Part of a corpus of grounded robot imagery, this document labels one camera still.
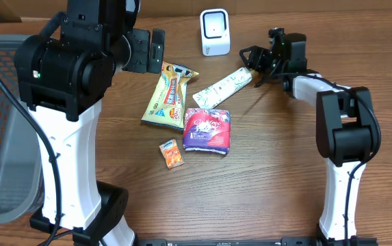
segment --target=black cable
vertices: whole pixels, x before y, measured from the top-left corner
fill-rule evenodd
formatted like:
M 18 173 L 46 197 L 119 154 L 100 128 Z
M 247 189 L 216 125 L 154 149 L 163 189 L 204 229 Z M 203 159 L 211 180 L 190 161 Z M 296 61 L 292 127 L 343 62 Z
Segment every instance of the black cable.
M 349 199 L 350 199 L 350 194 L 351 194 L 352 180 L 355 179 L 355 173 L 357 172 L 357 170 L 360 167 L 366 165 L 366 163 L 370 162 L 377 155 L 378 151 L 380 150 L 380 147 L 381 147 L 381 129 L 380 129 L 380 125 L 379 125 L 378 120 L 377 120 L 377 118 L 375 116 L 375 113 L 367 105 L 367 103 L 362 98 L 357 96 L 354 92 L 350 91 L 348 88 L 339 86 L 336 83 L 332 83 L 328 79 L 324 79 L 324 78 L 313 76 L 313 75 L 309 75 L 309 74 L 281 73 L 281 74 L 277 74 L 276 76 L 279 77 L 279 76 L 286 76 L 286 75 L 297 75 L 297 76 L 303 76 L 303 77 L 308 77 L 308 78 L 312 78 L 312 79 L 318 79 L 318 80 L 323 81 L 324 83 L 332 86 L 335 89 L 343 90 L 343 91 L 347 92 L 349 95 L 354 97 L 357 101 L 359 101 L 360 104 L 362 104 L 362 106 L 364 106 L 364 108 L 366 108 L 367 112 L 369 113 L 369 115 L 372 117 L 372 120 L 374 121 L 375 127 L 377 128 L 377 144 L 376 144 L 376 147 L 375 147 L 374 151 L 369 156 L 369 158 L 366 158 L 365 160 L 362 160 L 357 166 L 354 167 L 354 169 L 350 173 L 348 173 L 349 174 L 349 181 L 348 181 L 348 187 L 347 187 L 347 191 L 346 191 L 345 214 L 344 214 L 344 218 L 345 218 L 345 240 L 344 240 L 344 244 L 347 245 L 348 241 L 349 241 L 349 238 L 348 238 L 349 237 L 348 236 L 348 221 L 349 221 L 348 211 L 349 211 Z
M 60 27 L 60 24 L 62 23 L 63 18 L 66 17 L 65 12 L 60 11 L 57 14 L 55 14 L 53 16 L 53 18 L 51 18 L 51 20 L 49 20 L 44 28 L 42 28 L 39 32 L 39 36 L 43 36 L 45 38 L 50 38 L 51 35 L 53 35 L 53 33 L 57 30 L 57 28 Z
M 54 236 L 53 241 L 54 241 L 54 240 L 57 240 L 57 239 L 59 239 L 59 238 L 61 238 L 61 237 L 63 237 L 63 236 L 72 234 L 72 233 L 74 233 L 73 230 L 67 230 L 66 232 L 59 233 L 59 234 L 57 234 L 57 235 Z M 46 241 L 40 243 L 38 246 L 44 245 L 44 243 L 46 243 L 47 241 L 48 241 L 48 240 L 46 240 Z
M 101 246 L 107 246 L 107 244 L 105 243 L 105 241 L 103 239 L 100 240 Z
M 280 72 L 284 72 L 285 71 L 285 66 L 290 62 L 289 59 L 284 61 L 283 67 L 280 69 Z
M 51 163 L 51 167 L 53 168 L 54 175 L 54 183 L 55 183 L 55 192 L 56 192 L 56 216 L 55 216 L 55 224 L 50 237 L 48 238 L 45 246 L 48 246 L 51 241 L 54 239 L 57 230 L 59 230 L 60 219 L 62 218 L 62 198 L 61 198 L 61 187 L 60 187 L 60 176 L 59 169 L 57 168 L 56 156 L 54 154 L 53 148 L 51 147 L 50 141 L 45 135 L 44 131 L 41 129 L 39 124 L 33 119 L 33 117 L 25 110 L 22 105 L 17 101 L 17 99 L 13 96 L 10 90 L 4 85 L 3 81 L 0 79 L 0 90 L 4 93 L 4 95 L 9 99 L 9 101 L 13 104 L 13 106 L 18 109 L 19 113 L 30 123 L 33 129 L 36 131 L 38 136 L 41 138 L 47 152 L 49 154 L 49 162 Z
M 260 82 L 258 82 L 258 83 L 256 83 L 256 84 L 254 85 L 254 87 L 255 87 L 255 88 L 258 88 L 258 87 L 262 86 L 264 83 L 267 83 L 267 80 L 269 80 L 270 77 L 272 77 L 272 75 L 275 73 L 276 69 L 278 68 L 279 64 L 280 64 L 280 60 L 279 60 L 278 63 L 275 65 L 275 67 L 272 69 L 272 72 L 270 73 L 270 75 L 269 75 L 269 76 L 267 76 L 267 75 L 264 76 L 264 77 L 261 79 Z

